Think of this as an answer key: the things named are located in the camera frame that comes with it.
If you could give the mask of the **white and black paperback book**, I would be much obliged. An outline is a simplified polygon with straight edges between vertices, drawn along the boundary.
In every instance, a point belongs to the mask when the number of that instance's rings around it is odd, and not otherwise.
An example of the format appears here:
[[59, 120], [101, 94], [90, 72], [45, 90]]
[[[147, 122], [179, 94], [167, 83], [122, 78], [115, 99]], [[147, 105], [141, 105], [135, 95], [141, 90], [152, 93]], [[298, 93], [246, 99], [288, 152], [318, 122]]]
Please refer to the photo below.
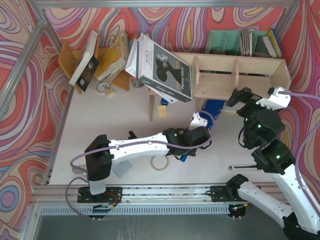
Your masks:
[[99, 48], [97, 40], [98, 33], [92, 30], [76, 58], [74, 72], [69, 80], [71, 85], [78, 86], [83, 92], [87, 90], [100, 63], [95, 55]]

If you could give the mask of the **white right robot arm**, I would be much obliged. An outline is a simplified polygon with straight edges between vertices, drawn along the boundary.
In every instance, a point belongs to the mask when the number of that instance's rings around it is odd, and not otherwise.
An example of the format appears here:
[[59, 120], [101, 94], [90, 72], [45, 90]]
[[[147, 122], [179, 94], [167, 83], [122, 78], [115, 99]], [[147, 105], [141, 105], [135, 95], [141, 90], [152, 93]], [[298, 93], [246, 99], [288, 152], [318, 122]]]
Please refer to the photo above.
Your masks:
[[279, 110], [286, 108], [294, 93], [283, 87], [271, 87], [268, 98], [251, 89], [234, 89], [228, 107], [243, 103], [237, 114], [243, 118], [238, 134], [241, 147], [252, 150], [255, 168], [274, 180], [287, 203], [282, 203], [237, 174], [224, 186], [211, 186], [206, 192], [213, 202], [247, 201], [270, 216], [290, 240], [317, 240], [320, 237], [320, 205], [299, 170], [299, 156], [277, 136], [285, 126]]

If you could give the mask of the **large Twins story book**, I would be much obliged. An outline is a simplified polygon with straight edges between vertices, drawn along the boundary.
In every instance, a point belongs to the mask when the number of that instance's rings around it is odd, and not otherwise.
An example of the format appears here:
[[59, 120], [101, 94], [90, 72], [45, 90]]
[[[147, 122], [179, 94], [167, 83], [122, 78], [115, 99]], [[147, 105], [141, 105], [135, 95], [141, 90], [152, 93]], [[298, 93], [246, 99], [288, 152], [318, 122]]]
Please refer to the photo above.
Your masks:
[[133, 41], [125, 71], [169, 102], [193, 99], [191, 66], [144, 34]]

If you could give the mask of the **small grey stapler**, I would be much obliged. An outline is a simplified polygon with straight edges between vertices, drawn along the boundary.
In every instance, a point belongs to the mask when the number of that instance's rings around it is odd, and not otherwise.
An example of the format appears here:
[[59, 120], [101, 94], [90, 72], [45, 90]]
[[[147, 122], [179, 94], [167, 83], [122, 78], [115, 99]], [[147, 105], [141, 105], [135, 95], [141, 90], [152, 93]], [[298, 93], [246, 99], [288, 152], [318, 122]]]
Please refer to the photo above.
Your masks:
[[87, 170], [86, 169], [84, 169], [84, 168], [72, 168], [72, 172], [73, 172], [73, 174], [75, 174], [75, 175], [80, 175], [80, 174], [87, 174]]

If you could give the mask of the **stack of yellow books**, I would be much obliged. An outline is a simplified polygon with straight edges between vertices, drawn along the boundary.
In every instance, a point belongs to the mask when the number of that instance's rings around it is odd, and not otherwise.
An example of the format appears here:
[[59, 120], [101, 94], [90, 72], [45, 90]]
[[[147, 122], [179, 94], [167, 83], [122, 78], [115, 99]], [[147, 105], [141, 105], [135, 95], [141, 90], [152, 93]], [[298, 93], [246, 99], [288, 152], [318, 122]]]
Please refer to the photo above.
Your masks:
[[110, 83], [125, 69], [129, 57], [128, 36], [122, 32], [115, 42], [99, 58], [96, 78]]

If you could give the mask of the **yellow sticky note pad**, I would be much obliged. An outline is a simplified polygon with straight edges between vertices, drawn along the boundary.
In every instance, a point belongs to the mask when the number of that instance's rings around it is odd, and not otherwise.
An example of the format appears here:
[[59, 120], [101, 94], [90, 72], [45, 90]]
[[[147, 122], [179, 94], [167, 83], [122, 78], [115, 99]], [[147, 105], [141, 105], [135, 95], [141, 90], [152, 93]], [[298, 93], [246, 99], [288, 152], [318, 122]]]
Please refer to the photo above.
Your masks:
[[157, 106], [157, 114], [159, 119], [166, 119], [168, 117], [167, 106], [166, 105]]

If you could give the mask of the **blue microfiber duster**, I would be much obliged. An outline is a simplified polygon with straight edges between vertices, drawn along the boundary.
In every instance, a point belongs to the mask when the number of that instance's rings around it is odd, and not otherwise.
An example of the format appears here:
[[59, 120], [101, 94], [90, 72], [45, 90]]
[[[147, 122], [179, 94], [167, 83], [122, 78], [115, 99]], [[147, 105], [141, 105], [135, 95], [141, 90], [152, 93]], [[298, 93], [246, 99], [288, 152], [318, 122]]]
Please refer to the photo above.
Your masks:
[[[225, 105], [225, 100], [217, 100], [217, 99], [208, 99], [202, 108], [203, 111], [210, 113], [214, 120], [217, 120], [219, 114], [222, 112], [222, 109]], [[206, 115], [201, 113], [200, 116], [202, 118], [207, 119], [207, 129], [211, 130], [214, 126], [213, 121]]]

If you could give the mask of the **small blue sharpener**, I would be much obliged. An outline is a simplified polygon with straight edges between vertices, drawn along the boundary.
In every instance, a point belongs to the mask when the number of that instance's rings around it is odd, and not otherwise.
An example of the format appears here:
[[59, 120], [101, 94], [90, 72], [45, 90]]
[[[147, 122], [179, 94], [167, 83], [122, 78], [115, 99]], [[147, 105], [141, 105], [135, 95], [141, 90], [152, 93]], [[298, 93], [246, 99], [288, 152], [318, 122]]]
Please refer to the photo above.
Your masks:
[[160, 101], [161, 105], [167, 106], [169, 104], [169, 102], [167, 100], [165, 100], [164, 98], [161, 99]]

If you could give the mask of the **teal desk file organizer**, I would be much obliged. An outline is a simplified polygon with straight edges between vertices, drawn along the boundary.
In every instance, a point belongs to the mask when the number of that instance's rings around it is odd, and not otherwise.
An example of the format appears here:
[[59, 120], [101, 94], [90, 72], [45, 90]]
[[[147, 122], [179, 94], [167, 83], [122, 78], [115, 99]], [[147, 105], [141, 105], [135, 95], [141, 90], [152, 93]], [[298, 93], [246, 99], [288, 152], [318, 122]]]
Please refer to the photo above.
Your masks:
[[[250, 37], [250, 34], [252, 34], [252, 45], [250, 45], [250, 39], [248, 40], [248, 44], [252, 48], [253, 53], [258, 52], [256, 50], [258, 38], [263, 37], [267, 31], [247, 29], [248, 36]], [[243, 30], [210, 30], [204, 52], [206, 54], [240, 56], [245, 42], [242, 37], [243, 32]]]

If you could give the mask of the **pen cup with pens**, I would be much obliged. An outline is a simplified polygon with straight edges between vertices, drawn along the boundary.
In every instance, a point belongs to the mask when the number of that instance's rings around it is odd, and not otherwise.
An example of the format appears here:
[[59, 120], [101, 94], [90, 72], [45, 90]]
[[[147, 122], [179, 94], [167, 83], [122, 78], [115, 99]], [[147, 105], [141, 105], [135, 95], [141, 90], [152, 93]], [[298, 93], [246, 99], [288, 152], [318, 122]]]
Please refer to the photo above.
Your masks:
[[130, 77], [130, 83], [132, 85], [133, 88], [139, 89], [142, 88], [144, 86], [143, 82], [139, 82], [135, 77], [131, 76]]

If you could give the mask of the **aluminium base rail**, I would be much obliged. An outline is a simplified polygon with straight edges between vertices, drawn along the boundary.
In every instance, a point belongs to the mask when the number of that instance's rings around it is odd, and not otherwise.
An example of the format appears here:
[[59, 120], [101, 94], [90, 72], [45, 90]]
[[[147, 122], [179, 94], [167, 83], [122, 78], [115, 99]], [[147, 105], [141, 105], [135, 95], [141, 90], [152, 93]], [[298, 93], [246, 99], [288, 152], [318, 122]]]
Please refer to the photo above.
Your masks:
[[[65, 185], [38, 186], [33, 190], [32, 199], [61, 199], [65, 196]], [[201, 203], [210, 202], [209, 184], [173, 185], [123, 185], [118, 196], [122, 203]]]

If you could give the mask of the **gold binder clip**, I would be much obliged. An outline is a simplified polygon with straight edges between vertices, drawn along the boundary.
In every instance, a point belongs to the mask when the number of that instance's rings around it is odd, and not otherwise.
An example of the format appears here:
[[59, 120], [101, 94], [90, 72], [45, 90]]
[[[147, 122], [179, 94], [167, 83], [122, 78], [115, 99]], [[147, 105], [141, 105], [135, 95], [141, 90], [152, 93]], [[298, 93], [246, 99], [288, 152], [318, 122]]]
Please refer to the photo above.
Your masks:
[[114, 91], [114, 89], [113, 89], [112, 87], [107, 87], [107, 86], [105, 86], [104, 88], [105, 88], [104, 93], [105, 93], [108, 97], [112, 96], [112, 95], [115, 93], [115, 91]]

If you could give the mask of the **light wooden bookshelf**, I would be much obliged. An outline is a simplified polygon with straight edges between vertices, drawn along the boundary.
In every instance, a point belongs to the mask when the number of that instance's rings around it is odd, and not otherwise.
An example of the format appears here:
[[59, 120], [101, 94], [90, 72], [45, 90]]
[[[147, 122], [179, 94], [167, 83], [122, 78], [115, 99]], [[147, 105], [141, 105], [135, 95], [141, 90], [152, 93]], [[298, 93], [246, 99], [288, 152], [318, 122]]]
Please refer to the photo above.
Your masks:
[[182, 53], [175, 55], [191, 65], [193, 101], [167, 107], [168, 120], [187, 121], [205, 100], [228, 100], [234, 89], [244, 87], [263, 98], [271, 87], [288, 89], [290, 73], [284, 59]]

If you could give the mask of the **blue and yellow book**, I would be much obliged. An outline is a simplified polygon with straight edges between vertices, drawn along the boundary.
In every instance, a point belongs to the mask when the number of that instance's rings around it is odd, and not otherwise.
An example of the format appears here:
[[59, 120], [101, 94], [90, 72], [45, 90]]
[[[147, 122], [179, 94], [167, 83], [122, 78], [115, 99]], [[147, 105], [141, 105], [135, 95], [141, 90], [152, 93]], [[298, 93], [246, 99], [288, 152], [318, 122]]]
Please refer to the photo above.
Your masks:
[[278, 58], [282, 58], [283, 56], [283, 50], [282, 50], [282, 47], [280, 45], [280, 42], [277, 38], [277, 35], [275, 33], [275, 31], [270, 28], [265, 35], [262, 36], [262, 38], [264, 40], [267, 41], [267, 43], [273, 47], [274, 49], [274, 52], [276, 53], [277, 57]]

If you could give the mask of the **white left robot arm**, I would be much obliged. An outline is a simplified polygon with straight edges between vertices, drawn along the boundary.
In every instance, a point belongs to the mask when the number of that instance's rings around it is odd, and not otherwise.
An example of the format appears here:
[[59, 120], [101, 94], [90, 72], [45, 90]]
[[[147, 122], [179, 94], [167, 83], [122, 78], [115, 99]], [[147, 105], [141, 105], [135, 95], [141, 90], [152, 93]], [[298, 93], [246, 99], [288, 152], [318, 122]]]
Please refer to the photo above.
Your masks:
[[192, 156], [197, 149], [205, 149], [212, 143], [212, 136], [205, 126], [192, 130], [168, 128], [144, 138], [109, 140], [105, 134], [97, 136], [85, 149], [85, 164], [91, 195], [106, 191], [106, 179], [113, 164], [145, 156]]

